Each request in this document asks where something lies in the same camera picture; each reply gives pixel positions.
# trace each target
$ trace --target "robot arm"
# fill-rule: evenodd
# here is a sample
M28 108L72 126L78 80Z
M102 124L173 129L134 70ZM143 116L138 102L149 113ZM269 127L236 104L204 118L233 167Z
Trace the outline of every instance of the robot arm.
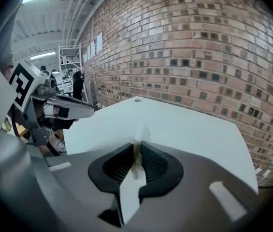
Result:
M58 95L54 79L44 76L25 60L15 65L9 83L17 92L14 106L23 114L29 126L33 141L30 145L47 145L51 130L58 121L86 118L94 114L94 107L87 102ZM36 103L41 104L43 109L41 117L37 117Z

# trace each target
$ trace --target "white table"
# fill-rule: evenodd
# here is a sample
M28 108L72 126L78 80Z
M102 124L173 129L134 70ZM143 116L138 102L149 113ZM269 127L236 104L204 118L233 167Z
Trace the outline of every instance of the white table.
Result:
M143 128L150 130L151 143L207 157L258 192L252 159L235 124L143 97L103 108L92 117L73 123L69 130L64 130L67 154L104 147L115 149L131 142ZM134 181L129 172L121 184L125 222L137 211L138 189L145 183L145 177Z

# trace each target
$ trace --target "ceiling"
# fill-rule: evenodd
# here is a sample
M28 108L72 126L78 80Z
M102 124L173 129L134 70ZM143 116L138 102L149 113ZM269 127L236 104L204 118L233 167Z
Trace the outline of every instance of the ceiling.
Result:
M74 45L80 30L104 0L34 0L21 5L12 33L14 61L48 52L31 60L38 68L58 70L58 44Z

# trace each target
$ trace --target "brick wall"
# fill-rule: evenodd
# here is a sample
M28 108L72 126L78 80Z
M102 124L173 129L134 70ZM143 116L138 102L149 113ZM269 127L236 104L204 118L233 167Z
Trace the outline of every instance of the brick wall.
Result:
M207 113L236 123L255 167L273 160L273 15L261 0L106 0L85 49L101 31L103 51L84 64L91 102L138 95Z

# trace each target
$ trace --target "paper on wall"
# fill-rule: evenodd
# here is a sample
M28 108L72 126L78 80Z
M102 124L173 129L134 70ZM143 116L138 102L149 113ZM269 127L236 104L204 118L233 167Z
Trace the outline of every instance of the paper on wall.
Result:
M91 46L91 57L93 57L96 54L96 47L94 45L94 41L91 42L90 46Z
M103 32L97 36L97 53L103 49Z
M91 59L90 46L87 47L87 60Z
M84 63L87 62L87 53L83 54L83 62L84 62Z

